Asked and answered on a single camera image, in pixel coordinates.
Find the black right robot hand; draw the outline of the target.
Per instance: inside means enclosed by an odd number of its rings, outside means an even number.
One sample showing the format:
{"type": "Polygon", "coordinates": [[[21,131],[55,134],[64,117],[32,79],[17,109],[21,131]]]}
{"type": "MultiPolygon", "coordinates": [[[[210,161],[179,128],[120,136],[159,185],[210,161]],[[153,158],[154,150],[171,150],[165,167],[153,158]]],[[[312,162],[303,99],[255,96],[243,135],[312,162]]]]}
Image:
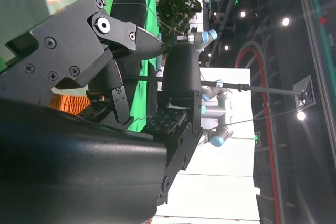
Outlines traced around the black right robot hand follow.
{"type": "Polygon", "coordinates": [[[157,36],[77,0],[7,43],[1,72],[1,223],[143,223],[202,136],[195,48],[174,45],[140,132],[116,60],[161,54],[157,36]]]}

